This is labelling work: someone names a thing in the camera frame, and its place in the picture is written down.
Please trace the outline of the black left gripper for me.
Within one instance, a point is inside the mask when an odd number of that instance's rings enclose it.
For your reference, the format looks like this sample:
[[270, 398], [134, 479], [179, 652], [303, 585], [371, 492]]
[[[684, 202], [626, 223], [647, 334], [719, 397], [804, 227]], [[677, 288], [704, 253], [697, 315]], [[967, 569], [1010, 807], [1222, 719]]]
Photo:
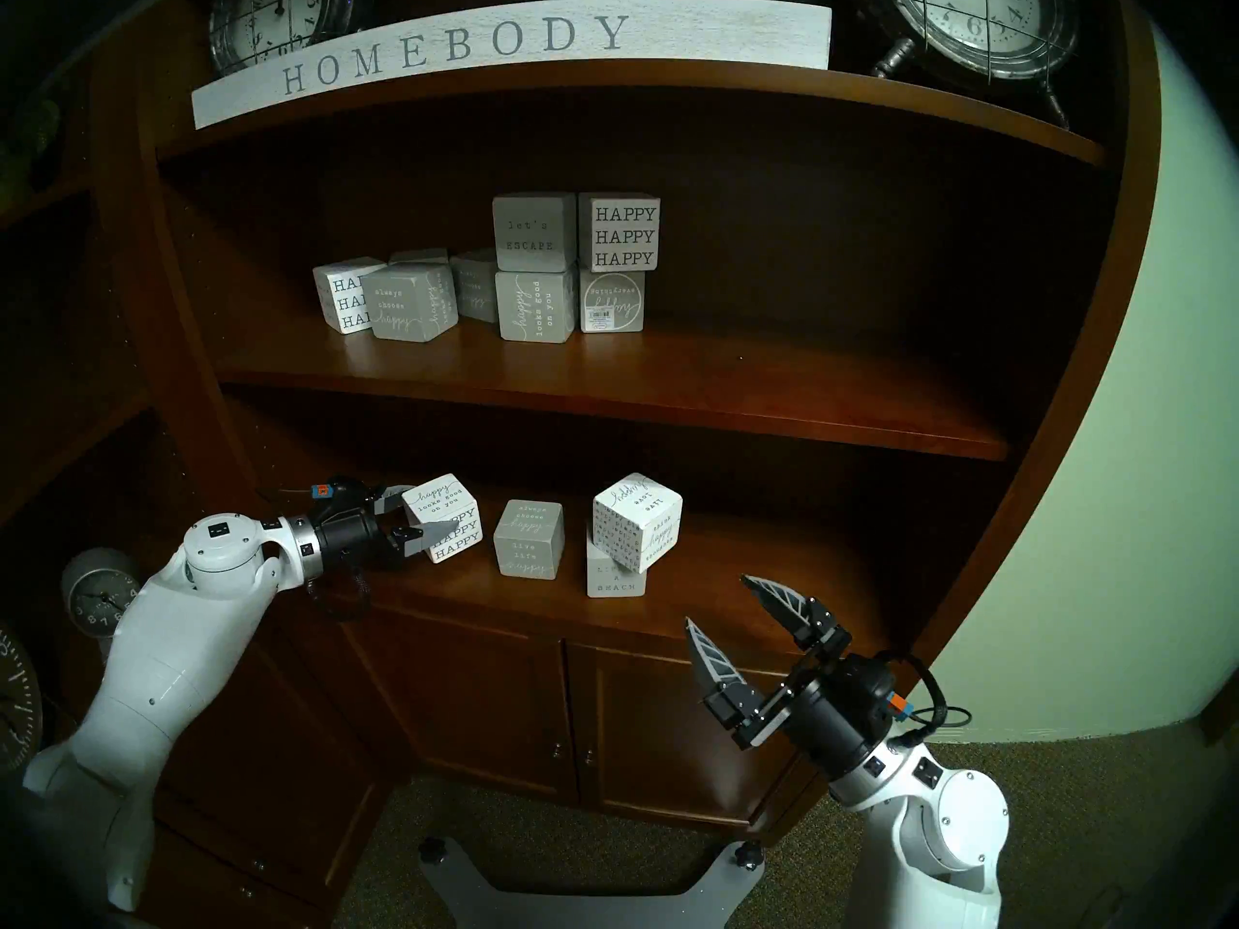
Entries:
[[410, 484], [373, 489], [373, 507], [315, 507], [315, 533], [325, 571], [338, 566], [395, 570], [418, 554], [439, 546], [451, 535], [451, 521], [396, 525], [384, 530], [378, 517], [399, 512]]

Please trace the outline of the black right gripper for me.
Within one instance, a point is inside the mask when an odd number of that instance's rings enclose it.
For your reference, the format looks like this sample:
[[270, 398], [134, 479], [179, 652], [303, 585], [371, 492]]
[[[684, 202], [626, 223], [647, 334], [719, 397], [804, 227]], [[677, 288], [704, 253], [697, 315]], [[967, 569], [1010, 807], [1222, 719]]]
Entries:
[[781, 730], [826, 778], [861, 767], [886, 736], [901, 704], [892, 704], [900, 654], [846, 653], [851, 633], [824, 604], [786, 583], [742, 575], [741, 582], [803, 652], [762, 695], [689, 617], [684, 632], [693, 675], [705, 705], [740, 749], [756, 748]]

